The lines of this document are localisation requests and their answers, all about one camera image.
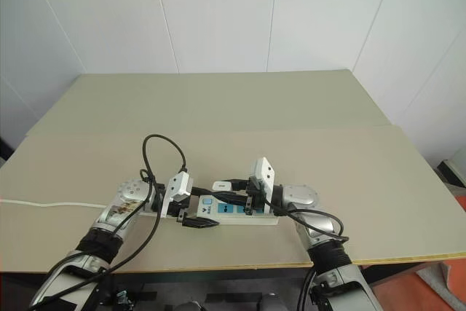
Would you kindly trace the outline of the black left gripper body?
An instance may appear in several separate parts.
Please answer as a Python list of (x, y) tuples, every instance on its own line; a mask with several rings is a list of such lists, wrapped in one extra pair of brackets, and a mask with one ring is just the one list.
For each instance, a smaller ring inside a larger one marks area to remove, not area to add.
[(190, 206), (190, 198), (187, 197), (181, 201), (172, 201), (170, 203), (170, 215), (176, 219), (178, 223), (183, 222)]

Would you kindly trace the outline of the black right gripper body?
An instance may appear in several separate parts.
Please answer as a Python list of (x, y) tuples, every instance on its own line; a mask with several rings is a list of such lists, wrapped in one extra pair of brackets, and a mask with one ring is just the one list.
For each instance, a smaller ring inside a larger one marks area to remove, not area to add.
[(272, 177), (264, 176), (257, 178), (251, 176), (245, 190), (247, 200), (245, 204), (245, 214), (252, 216), (256, 211), (261, 210), (263, 214), (270, 213), (270, 198), (272, 196)]

